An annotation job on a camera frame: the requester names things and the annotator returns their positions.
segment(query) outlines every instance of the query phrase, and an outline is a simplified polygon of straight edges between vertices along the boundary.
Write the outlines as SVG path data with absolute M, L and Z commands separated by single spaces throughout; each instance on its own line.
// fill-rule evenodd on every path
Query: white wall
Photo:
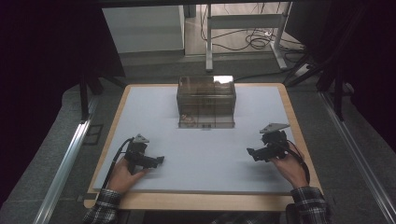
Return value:
M 184 49 L 183 6 L 116 7 L 103 12 L 118 53 Z

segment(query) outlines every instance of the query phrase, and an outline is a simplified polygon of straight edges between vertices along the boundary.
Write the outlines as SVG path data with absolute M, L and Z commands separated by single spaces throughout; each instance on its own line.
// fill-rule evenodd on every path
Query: hand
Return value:
M 114 166 L 107 188 L 123 194 L 148 172 L 148 169 L 144 169 L 131 175 L 128 171 L 128 161 L 122 158 Z
M 289 143 L 289 147 L 298 154 L 297 148 L 293 144 Z M 291 183 L 294 189 L 309 186 L 306 182 L 303 166 L 292 155 L 288 154 L 284 159 L 272 158 L 270 161 L 274 163 L 277 170 Z

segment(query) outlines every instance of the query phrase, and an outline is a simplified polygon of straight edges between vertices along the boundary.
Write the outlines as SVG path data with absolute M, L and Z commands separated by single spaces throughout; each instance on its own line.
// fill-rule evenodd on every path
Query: plaid shirt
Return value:
M 291 196 L 299 211 L 301 223 L 331 223 L 330 208 L 317 188 L 294 189 Z M 121 195 L 116 191 L 102 189 L 96 204 L 85 215 L 84 223 L 117 223 L 117 209 Z M 224 213 L 211 224 L 269 224 L 275 223 L 268 212 L 230 212 Z

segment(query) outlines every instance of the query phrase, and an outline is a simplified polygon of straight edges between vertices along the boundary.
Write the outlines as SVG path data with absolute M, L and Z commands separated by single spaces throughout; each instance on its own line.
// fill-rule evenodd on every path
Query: brown translucent container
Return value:
M 232 76 L 181 77 L 177 88 L 179 128 L 233 128 Z

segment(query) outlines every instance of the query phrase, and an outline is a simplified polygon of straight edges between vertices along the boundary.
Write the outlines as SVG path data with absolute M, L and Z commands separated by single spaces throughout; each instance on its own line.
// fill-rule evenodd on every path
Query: person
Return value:
M 293 144 L 290 144 L 290 149 L 294 152 L 298 151 Z M 329 205 L 324 200 L 318 188 L 309 186 L 302 165 L 290 154 L 284 159 L 272 158 L 270 161 L 293 187 L 290 193 L 298 211 L 300 223 L 332 223 L 332 214 Z M 117 223 L 117 210 L 122 194 L 128 191 L 148 171 L 148 169 L 144 169 L 131 175 L 128 171 L 127 160 L 122 158 L 117 162 L 109 178 L 107 188 L 101 189 L 95 206 L 83 218 L 84 223 Z M 214 220 L 212 224 L 261 223 L 257 219 L 265 218 L 262 214 L 264 213 L 253 217 L 244 216 L 244 213 L 239 213 L 236 216 L 225 215 Z

